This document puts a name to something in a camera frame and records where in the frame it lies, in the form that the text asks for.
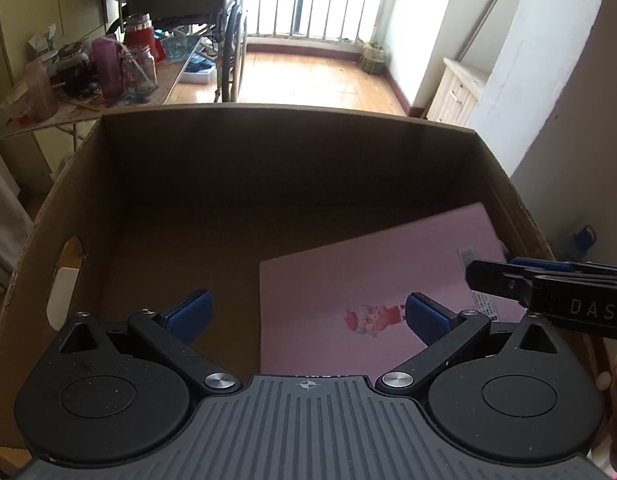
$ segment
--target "round black disc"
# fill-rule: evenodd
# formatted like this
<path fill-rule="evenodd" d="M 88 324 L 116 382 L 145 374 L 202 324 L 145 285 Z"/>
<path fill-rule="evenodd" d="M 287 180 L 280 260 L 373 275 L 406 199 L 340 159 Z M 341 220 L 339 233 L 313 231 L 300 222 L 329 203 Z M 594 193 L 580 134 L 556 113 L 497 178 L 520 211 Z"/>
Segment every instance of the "round black disc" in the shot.
<path fill-rule="evenodd" d="M 482 398 L 496 412 L 509 416 L 540 416 L 553 409 L 557 393 L 544 381 L 525 375 L 507 375 L 489 381 Z"/>
<path fill-rule="evenodd" d="M 35 454 L 68 464 L 124 462 L 159 446 L 186 420 L 188 387 L 165 366 L 121 355 L 92 359 L 90 370 L 58 362 L 44 370 L 44 384 L 23 388 L 16 401 Z"/>
<path fill-rule="evenodd" d="M 84 418 L 104 418 L 128 408 L 135 399 L 135 387 L 119 377 L 98 375 L 78 379 L 60 395 L 64 409 Z"/>
<path fill-rule="evenodd" d="M 590 446 L 602 416 L 583 370 L 554 367 L 541 352 L 456 365 L 432 383 L 428 407 L 444 433 L 481 456 L 545 463 Z"/>

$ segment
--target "glass jar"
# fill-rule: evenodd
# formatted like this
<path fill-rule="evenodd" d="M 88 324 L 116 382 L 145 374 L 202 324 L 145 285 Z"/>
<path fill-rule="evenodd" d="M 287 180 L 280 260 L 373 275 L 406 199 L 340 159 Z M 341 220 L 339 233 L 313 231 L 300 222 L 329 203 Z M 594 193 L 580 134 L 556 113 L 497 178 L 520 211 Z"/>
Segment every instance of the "glass jar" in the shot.
<path fill-rule="evenodd" d="M 123 52 L 122 76 L 124 88 L 131 96 L 146 96 L 157 88 L 155 58 L 148 45 Z"/>
<path fill-rule="evenodd" d="M 84 45 L 80 41 L 68 44 L 58 56 L 55 69 L 64 83 L 63 90 L 69 97 L 78 98 L 92 81 L 91 60 L 84 51 Z"/>

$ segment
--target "pink bottle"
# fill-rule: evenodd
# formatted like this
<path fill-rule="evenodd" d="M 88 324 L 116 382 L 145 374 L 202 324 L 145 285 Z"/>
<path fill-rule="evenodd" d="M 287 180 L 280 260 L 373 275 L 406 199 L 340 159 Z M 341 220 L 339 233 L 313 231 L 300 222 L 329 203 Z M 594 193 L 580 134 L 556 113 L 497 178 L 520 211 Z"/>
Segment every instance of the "pink bottle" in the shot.
<path fill-rule="evenodd" d="M 106 40 L 106 38 L 98 38 L 93 41 L 93 55 L 104 98 L 115 99 L 122 95 L 124 83 L 117 43 Z"/>
<path fill-rule="evenodd" d="M 27 63 L 25 78 L 35 120 L 44 121 L 58 111 L 58 102 L 53 95 L 46 67 L 40 58 Z"/>

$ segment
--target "red thermos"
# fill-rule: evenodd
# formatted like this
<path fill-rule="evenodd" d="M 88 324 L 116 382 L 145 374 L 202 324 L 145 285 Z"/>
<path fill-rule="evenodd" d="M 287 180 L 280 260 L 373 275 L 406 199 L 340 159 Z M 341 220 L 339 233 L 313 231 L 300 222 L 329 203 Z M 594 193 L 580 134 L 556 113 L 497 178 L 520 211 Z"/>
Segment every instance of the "red thermos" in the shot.
<path fill-rule="evenodd" d="M 160 60 L 155 40 L 155 29 L 153 29 L 150 14 L 132 14 L 128 17 L 124 43 L 129 48 L 148 45 L 153 57 Z"/>

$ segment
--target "cartoon illustration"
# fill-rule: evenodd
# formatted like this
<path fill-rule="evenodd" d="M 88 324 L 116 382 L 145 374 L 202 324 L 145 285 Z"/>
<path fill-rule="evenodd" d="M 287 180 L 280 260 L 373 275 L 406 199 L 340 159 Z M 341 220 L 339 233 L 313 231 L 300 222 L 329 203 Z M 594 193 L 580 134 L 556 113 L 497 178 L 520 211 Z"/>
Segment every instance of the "cartoon illustration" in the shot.
<path fill-rule="evenodd" d="M 364 305 L 357 311 L 346 309 L 346 327 L 358 334 L 369 334 L 376 337 L 389 325 L 401 323 L 404 320 L 404 305 L 386 307 Z"/>

